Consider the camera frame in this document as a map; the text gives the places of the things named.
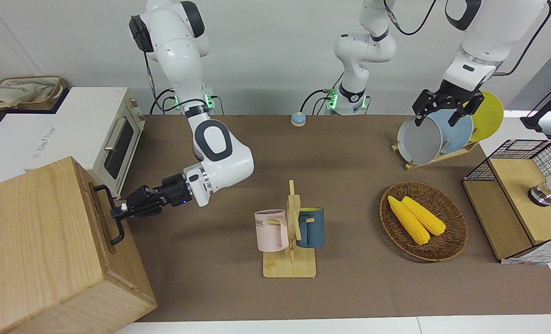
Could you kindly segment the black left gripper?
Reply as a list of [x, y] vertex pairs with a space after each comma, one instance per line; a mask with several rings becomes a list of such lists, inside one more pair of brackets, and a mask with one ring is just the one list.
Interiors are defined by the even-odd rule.
[[461, 118], [475, 114], [484, 99], [479, 89], [468, 91], [442, 80], [437, 91], [423, 89], [416, 98], [413, 103], [415, 125], [419, 127], [428, 115], [440, 109], [455, 109], [448, 121], [449, 126], [454, 127]]

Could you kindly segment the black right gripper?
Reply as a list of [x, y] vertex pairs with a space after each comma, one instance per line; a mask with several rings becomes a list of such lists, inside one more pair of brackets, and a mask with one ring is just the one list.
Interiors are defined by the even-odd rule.
[[192, 200], [188, 185], [181, 173], [162, 180], [157, 187], [142, 185], [127, 195], [120, 208], [112, 208], [110, 215], [114, 219], [146, 217], [162, 213], [166, 205], [176, 207]]

